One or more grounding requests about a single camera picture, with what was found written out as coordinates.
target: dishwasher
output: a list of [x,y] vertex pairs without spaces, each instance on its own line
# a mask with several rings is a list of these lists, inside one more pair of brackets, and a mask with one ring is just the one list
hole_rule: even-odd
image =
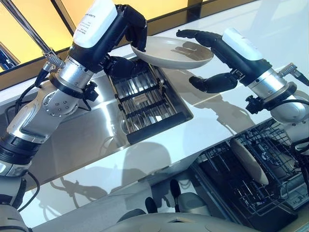
[[[232,140],[250,153],[266,184],[253,179],[231,149]],[[226,219],[263,232],[279,231],[297,219],[298,210],[308,208],[307,186],[290,140],[273,119],[204,150],[190,169]]]

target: orange wall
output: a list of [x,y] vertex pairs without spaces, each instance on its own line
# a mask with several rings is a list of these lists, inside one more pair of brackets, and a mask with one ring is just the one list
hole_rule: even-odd
[[[72,37],[58,16],[50,0],[13,0],[37,33],[55,51],[69,47]],[[93,0],[62,0],[73,22],[77,26]],[[187,0],[114,0],[115,4],[129,4],[146,19],[167,14],[187,6]],[[15,21],[0,3],[0,41],[25,63],[41,57],[41,49]]]
[[[76,0],[62,0],[74,24],[77,26],[93,0],[83,0],[76,4]],[[113,0],[115,4],[129,4],[146,19],[155,18],[181,8],[185,8],[188,0]]]

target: dishwasher rack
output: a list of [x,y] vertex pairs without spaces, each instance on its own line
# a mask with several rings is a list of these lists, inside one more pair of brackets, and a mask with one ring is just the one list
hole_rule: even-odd
[[204,151],[197,159],[232,204],[248,215],[262,216],[282,204],[296,209],[309,200],[302,174],[295,167],[297,161],[291,143],[281,124],[271,119],[235,138],[261,166],[268,185],[259,184],[249,176],[228,141]]

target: sink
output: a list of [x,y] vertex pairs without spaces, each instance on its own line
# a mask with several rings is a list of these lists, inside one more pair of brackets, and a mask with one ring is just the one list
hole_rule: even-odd
[[[157,67],[154,69],[164,76],[161,69]],[[162,123],[165,117],[160,120],[155,115],[157,121],[161,121],[161,124],[164,125],[161,130],[157,129],[159,128],[157,125],[152,125],[152,127],[144,125],[144,130],[147,130],[147,132],[139,133],[137,129],[134,129],[136,131],[134,138],[136,138],[136,134],[146,134],[146,136],[138,137],[134,142],[129,142],[128,124],[125,123],[124,118],[126,116],[119,108],[119,99],[115,98],[115,88],[111,84],[111,77],[97,75],[92,81],[98,85],[96,91],[99,94],[96,101],[89,101],[92,111],[87,112],[79,109],[73,115],[67,117],[33,158],[30,171],[35,174],[40,184],[82,168],[125,149],[132,143],[144,140],[192,118],[191,113],[168,83],[166,77],[160,77],[160,81],[167,87],[166,92],[176,110],[184,115],[183,120],[176,123],[166,120]],[[6,129],[4,115],[0,115],[0,119],[0,132],[4,132]],[[35,183],[29,179],[28,188],[32,186],[35,186]]]

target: white countertop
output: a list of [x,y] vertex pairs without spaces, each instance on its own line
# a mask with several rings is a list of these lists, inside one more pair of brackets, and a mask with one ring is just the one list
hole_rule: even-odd
[[[259,0],[159,35],[176,37],[178,29],[197,29],[222,34],[226,28],[235,27],[259,48],[275,70],[293,62],[304,75],[309,76],[308,11],[307,0]],[[131,53],[128,45],[111,52],[114,56]],[[65,180],[73,183],[78,181],[83,186],[99,187],[104,190],[104,194],[108,194],[115,188],[126,186],[270,118],[270,113],[265,110],[257,115],[250,115],[245,110],[245,99],[253,93],[242,85],[222,94],[211,95],[194,89],[188,83],[188,78],[192,75],[208,78],[228,72],[228,67],[217,58],[190,71],[164,71],[194,118],[69,173],[63,177]],[[308,93],[308,88],[297,80],[291,77],[287,80],[294,81],[299,90]],[[31,80],[27,85],[22,83],[1,91],[0,99],[7,103],[9,99],[20,94],[30,82]],[[62,186],[59,179],[53,183]],[[24,202],[27,202],[34,192],[35,189],[26,192]],[[79,206],[90,202],[85,196],[78,194],[76,200]],[[75,208],[72,198],[66,192],[46,183],[21,215],[29,227],[35,227]]]

